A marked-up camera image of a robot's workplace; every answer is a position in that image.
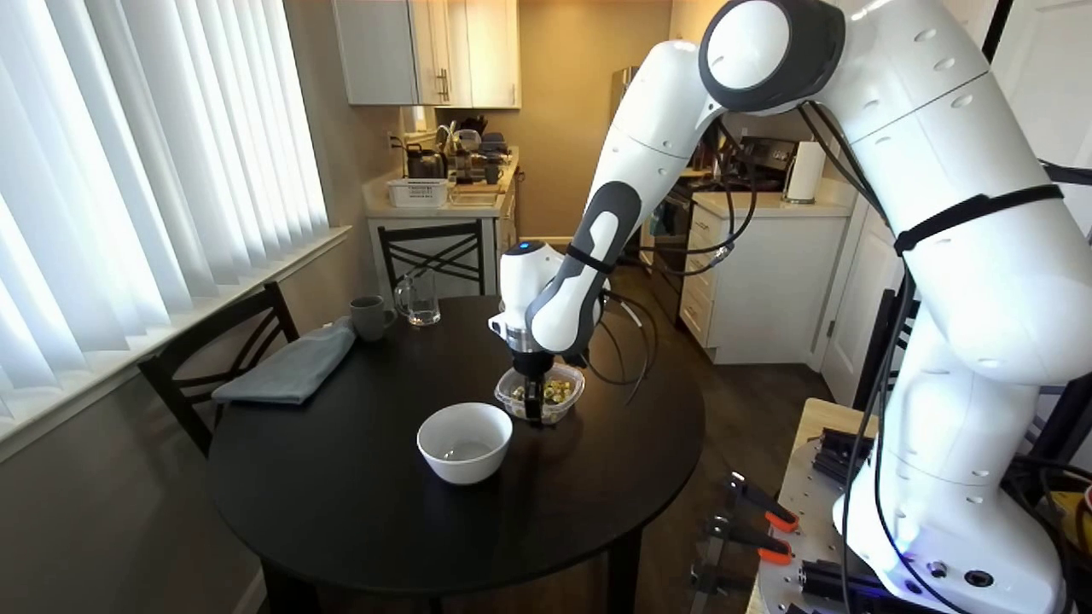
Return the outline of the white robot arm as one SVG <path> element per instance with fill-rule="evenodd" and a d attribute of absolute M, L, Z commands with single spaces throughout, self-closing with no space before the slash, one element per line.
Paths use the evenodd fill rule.
<path fill-rule="evenodd" d="M 503 257 L 492 332 L 514 355 L 583 349 L 603 281 L 705 128 L 800 104 L 836 120 L 923 298 L 881 438 L 833 524 L 902 601 L 1061 614 L 1061 556 L 1001 480 L 1038 391 L 1092 371 L 1092 250 L 939 0 L 728 0 L 700 42 L 654 46 L 573 244 Z"/>

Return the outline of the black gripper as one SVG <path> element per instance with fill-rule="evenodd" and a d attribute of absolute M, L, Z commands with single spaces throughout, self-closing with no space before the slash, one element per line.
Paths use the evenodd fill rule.
<path fill-rule="evenodd" d="M 548 370 L 553 370 L 553 355 L 548 350 L 519 350 L 511 357 L 511 370 L 530 380 L 530 382 L 538 382 Z M 542 425 L 542 389 L 521 389 L 521 415 L 531 424 L 531 425 Z"/>

